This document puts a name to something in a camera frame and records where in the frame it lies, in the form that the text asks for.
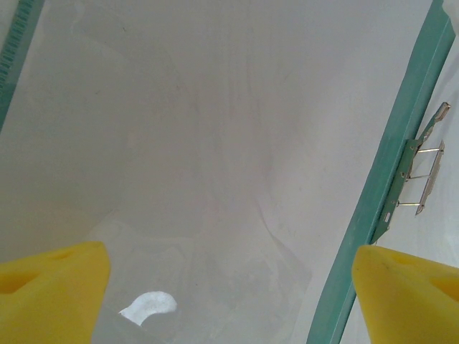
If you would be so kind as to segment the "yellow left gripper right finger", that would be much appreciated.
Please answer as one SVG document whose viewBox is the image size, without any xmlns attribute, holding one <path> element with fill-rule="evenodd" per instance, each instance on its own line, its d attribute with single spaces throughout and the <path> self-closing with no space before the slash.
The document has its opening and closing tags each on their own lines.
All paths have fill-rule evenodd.
<svg viewBox="0 0 459 344">
<path fill-rule="evenodd" d="M 364 245 L 351 276 L 371 343 L 458 342 L 458 268 Z"/>
</svg>

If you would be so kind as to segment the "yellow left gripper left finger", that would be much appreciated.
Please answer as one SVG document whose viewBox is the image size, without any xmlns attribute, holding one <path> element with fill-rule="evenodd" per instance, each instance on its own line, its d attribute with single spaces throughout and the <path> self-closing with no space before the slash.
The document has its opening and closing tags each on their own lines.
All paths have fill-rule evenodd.
<svg viewBox="0 0 459 344">
<path fill-rule="evenodd" d="M 102 242 L 1 263 L 1 342 L 90 343 L 109 276 Z"/>
</svg>

